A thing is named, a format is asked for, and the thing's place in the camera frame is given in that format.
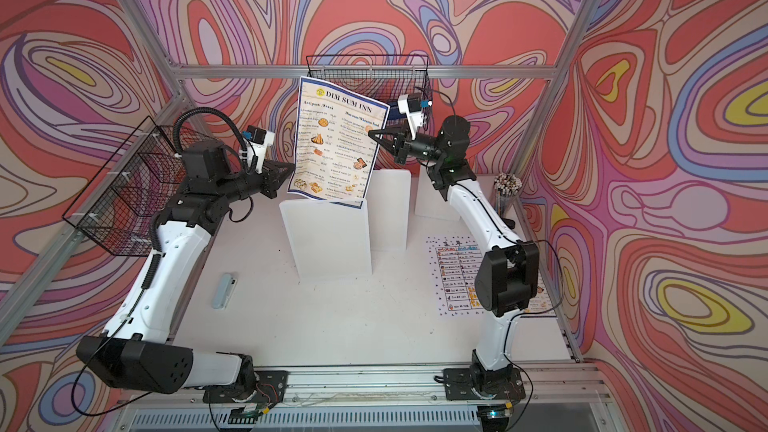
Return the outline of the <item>Dim Sum Inn menu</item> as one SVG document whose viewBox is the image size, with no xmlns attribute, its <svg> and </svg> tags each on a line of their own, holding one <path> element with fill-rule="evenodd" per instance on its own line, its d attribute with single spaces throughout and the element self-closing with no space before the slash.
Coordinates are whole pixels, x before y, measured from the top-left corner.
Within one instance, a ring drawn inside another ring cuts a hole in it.
<svg viewBox="0 0 768 432">
<path fill-rule="evenodd" d="M 379 149 L 369 133 L 383 128 L 388 113 L 381 101 L 332 82 L 301 78 L 288 192 L 360 208 Z"/>
</svg>

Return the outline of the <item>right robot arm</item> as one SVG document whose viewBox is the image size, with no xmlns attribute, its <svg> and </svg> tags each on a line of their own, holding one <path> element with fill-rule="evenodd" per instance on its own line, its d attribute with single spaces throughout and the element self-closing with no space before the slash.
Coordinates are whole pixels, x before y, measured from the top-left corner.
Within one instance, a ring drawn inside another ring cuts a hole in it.
<svg viewBox="0 0 768 432">
<path fill-rule="evenodd" d="M 469 121 L 451 115 L 434 136 L 402 128 L 371 130 L 367 135 L 397 163 L 409 158 L 424 162 L 433 189 L 458 213 L 483 253 L 475 293 L 487 321 L 468 367 L 473 391 L 488 397 L 501 386 L 516 383 L 522 369 L 508 358 L 508 340 L 515 320 L 538 293 L 539 247 L 514 233 L 484 196 L 466 158 Z"/>
</svg>

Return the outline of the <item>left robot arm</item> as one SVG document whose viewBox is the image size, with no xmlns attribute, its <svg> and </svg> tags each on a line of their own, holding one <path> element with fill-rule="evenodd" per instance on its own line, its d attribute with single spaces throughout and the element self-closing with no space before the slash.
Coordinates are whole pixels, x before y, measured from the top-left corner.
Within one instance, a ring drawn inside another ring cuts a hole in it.
<svg viewBox="0 0 768 432">
<path fill-rule="evenodd" d="M 220 118 L 236 147 L 218 139 L 184 145 L 182 129 L 199 115 Z M 168 338 L 192 272 L 232 204 L 256 195 L 275 198 L 295 166 L 268 159 L 273 132 L 253 125 L 239 130 L 227 114 L 208 107 L 183 113 L 171 142 L 185 177 L 152 216 L 149 254 L 127 298 L 100 335 L 80 340 L 76 355 L 84 370 L 113 389 L 173 394 L 195 388 L 204 390 L 209 402 L 246 402 L 259 384 L 249 355 L 199 352 Z"/>
</svg>

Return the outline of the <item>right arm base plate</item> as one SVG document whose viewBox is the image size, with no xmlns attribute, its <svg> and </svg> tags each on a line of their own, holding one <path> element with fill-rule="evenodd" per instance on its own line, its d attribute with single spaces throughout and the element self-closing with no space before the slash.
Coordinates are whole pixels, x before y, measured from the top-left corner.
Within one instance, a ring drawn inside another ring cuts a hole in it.
<svg viewBox="0 0 768 432">
<path fill-rule="evenodd" d="M 444 388 L 448 401 L 509 401 L 517 403 L 526 397 L 521 370 L 506 367 L 482 372 L 473 367 L 447 368 L 434 377 Z"/>
</svg>

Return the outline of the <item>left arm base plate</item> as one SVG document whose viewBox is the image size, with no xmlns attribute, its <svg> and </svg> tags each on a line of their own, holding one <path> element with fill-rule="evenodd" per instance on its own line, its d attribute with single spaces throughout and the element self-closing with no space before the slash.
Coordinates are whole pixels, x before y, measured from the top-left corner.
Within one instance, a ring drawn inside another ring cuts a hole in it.
<svg viewBox="0 0 768 432">
<path fill-rule="evenodd" d="M 284 400 L 288 377 L 287 370 L 256 370 L 234 384 L 206 387 L 203 402 L 274 406 Z"/>
</svg>

